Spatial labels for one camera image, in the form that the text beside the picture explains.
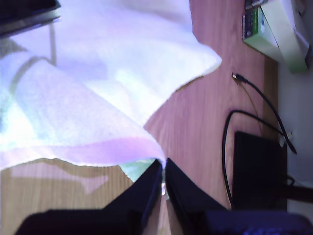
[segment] green box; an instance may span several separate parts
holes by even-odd
[[[270,58],[283,62],[281,51],[260,7],[243,15],[243,42]]]

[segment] power cord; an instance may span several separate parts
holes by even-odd
[[[280,126],[280,128],[282,129],[282,132],[284,134],[284,137],[286,139],[286,142],[289,146],[289,148],[291,149],[291,151],[294,153],[294,154],[297,154],[297,151],[295,150],[293,144],[290,142],[288,136],[287,136],[287,133],[286,133],[286,130],[284,128],[284,125],[277,113],[277,111],[275,110],[274,106],[272,105],[272,103],[269,101],[269,99],[262,93],[262,91],[259,90],[259,88],[257,88],[252,82],[248,81],[247,79],[245,79],[243,76],[241,76],[240,74],[232,74],[232,77],[234,79],[236,79],[238,82],[243,82],[243,83],[246,83],[248,85],[250,85],[257,93],[259,93],[259,95],[266,101],[266,103],[269,105],[269,107],[273,110],[276,118],[277,118],[277,121],[278,121],[278,124]]]
[[[241,82],[238,82],[238,81],[237,81],[236,79],[234,79],[234,78],[233,78],[233,80],[245,91],[246,95],[248,96],[248,98],[249,98],[249,100],[250,100],[250,102],[251,102],[251,104],[252,104],[252,107],[253,107],[253,109],[254,109],[255,115],[256,115],[257,117],[259,117],[258,111],[257,111],[257,109],[256,109],[256,107],[255,107],[255,105],[254,105],[254,103],[253,103],[253,100],[252,100],[252,98],[251,98],[249,92],[248,92],[248,91],[246,90],[246,88],[241,84]],[[258,121],[258,124],[259,124],[260,134],[262,134],[262,128],[261,128],[261,124],[260,124],[259,121]]]
[[[266,96],[253,84],[251,83],[250,81],[246,80],[243,76],[241,76],[240,74],[232,74],[232,77],[235,79],[236,82],[244,82],[244,83],[247,83],[248,85],[250,85],[253,89],[255,89],[259,94],[260,96],[268,103],[268,105],[270,106],[270,108],[273,110],[273,112],[275,113],[275,116],[278,120],[278,123],[280,125],[280,128],[282,129],[282,131],[278,130],[276,127],[274,127],[273,125],[269,124],[268,122],[264,121],[263,119],[251,114],[251,113],[248,113],[246,111],[243,111],[243,110],[232,110],[228,116],[227,116],[227,119],[226,119],[226,122],[225,122],[225,126],[224,126],[224,131],[223,131],[223,140],[222,140],[222,168],[223,168],[223,176],[224,176],[224,182],[225,182],[225,187],[226,187],[226,191],[227,191],[227,195],[228,195],[228,198],[229,198],[229,202],[230,202],[230,205],[231,205],[231,208],[232,210],[234,209],[234,203],[233,203],[233,199],[232,199],[232,196],[231,196],[231,192],[230,192],[230,187],[229,187],[229,183],[228,183],[228,178],[227,178],[227,171],[226,171],[226,162],[225,162],[225,147],[226,147],[226,137],[227,137],[227,131],[228,131],[228,126],[229,126],[229,123],[230,123],[230,119],[232,117],[232,115],[234,113],[240,113],[240,114],[244,114],[244,115],[247,115],[253,119],[256,119],[258,120],[259,122],[263,123],[264,125],[268,126],[269,128],[277,131],[279,134],[283,135],[286,139],[286,142],[288,144],[288,146],[290,147],[290,149],[292,150],[293,153],[297,154],[293,144],[290,142],[290,140],[288,139],[288,136],[287,136],[287,133],[286,133],[286,130],[282,124],[282,121],[277,113],[277,111],[275,110],[274,106],[271,104],[271,102],[266,98]]]

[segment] black object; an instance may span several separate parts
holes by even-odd
[[[124,193],[102,210],[50,210],[29,216],[17,235],[139,235],[161,189],[155,161]],[[313,234],[310,222],[286,212],[228,211],[198,188],[170,159],[165,168],[169,198],[185,235]]]
[[[279,131],[277,128],[273,127],[271,124],[267,123],[266,121],[264,121],[263,119],[250,114],[246,111],[243,110],[233,110],[229,113],[229,115],[227,116],[226,122],[225,122],[225,126],[224,126],[224,132],[223,132],[223,140],[222,140],[222,170],[223,170],[223,177],[224,177],[224,182],[225,182],[225,187],[226,187],[226,191],[227,191],[227,196],[229,198],[230,204],[231,204],[231,208],[235,209],[234,207],[234,203],[233,203],[233,199],[232,199],[232,195],[230,192],[230,187],[229,187],[229,183],[228,183],[228,179],[227,179],[227,172],[226,172],[226,163],[225,163],[225,146],[226,146],[226,136],[227,136],[227,130],[228,130],[228,126],[230,123],[230,119],[231,116],[234,113],[241,113],[241,114],[245,114],[247,116],[250,116],[251,118],[254,118],[258,121],[260,121],[261,123],[265,124],[266,126],[270,127],[271,129],[277,131],[278,133],[280,133],[281,135],[283,135],[285,137],[285,140],[288,144],[288,146],[290,147],[290,149],[292,150],[292,152],[294,154],[297,154],[297,151],[295,150],[293,144],[290,142],[288,135],[286,133],[286,130],[284,128],[284,125],[277,113],[277,111],[275,110],[274,106],[272,105],[272,103],[269,101],[269,99],[267,99],[267,97],[260,91],[259,88],[257,88],[252,82],[248,81],[247,79],[245,79],[242,75],[238,74],[238,73],[232,73],[232,77],[236,82],[243,82],[246,83],[248,85],[250,85],[264,100],[265,102],[269,105],[269,107],[272,109],[272,111],[274,112],[277,121],[279,123],[280,128],[282,129],[282,132]]]
[[[245,10],[252,8],[252,0],[245,0]]]
[[[287,210],[286,199],[276,200],[277,189],[287,184],[286,146],[236,132],[233,166],[232,197],[236,210]]]
[[[268,122],[264,121],[263,119],[255,116],[255,115],[253,115],[251,113],[248,113],[246,111],[243,111],[243,110],[232,110],[228,114],[228,116],[226,118],[226,122],[225,122],[225,127],[224,127],[224,131],[223,131],[223,139],[222,139],[222,170],[223,170],[223,177],[224,177],[224,182],[225,182],[227,196],[229,198],[230,205],[231,205],[232,209],[235,209],[235,207],[234,207],[234,203],[233,203],[233,199],[232,199],[232,196],[231,196],[230,187],[229,187],[229,183],[228,183],[228,178],[227,178],[226,162],[225,162],[225,147],[226,147],[226,137],[227,137],[227,131],[228,131],[228,126],[229,126],[229,123],[230,123],[230,119],[231,119],[232,115],[235,114],[235,113],[247,115],[247,116],[249,116],[249,117],[251,117],[253,119],[258,120],[259,122],[261,122],[262,124],[268,126],[272,130],[277,131],[281,135],[283,134],[280,130],[278,130],[277,128],[275,128],[274,126],[269,124]]]
[[[57,0],[0,0],[0,38],[60,19]]]
[[[282,185],[278,191],[282,198],[292,199],[301,202],[313,203],[313,189]]]

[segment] white wall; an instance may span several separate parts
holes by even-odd
[[[313,0],[307,1],[303,23],[313,46]],[[279,65],[278,111],[298,154],[288,150],[288,174],[301,186],[313,188],[313,63],[307,74],[292,75]],[[288,202],[288,210],[304,214],[313,223],[313,204]]]

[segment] cardboard box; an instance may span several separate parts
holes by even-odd
[[[260,7],[243,15],[243,42],[278,62],[284,61]]]
[[[268,0],[261,8],[290,71],[308,71],[312,48],[296,2]]]

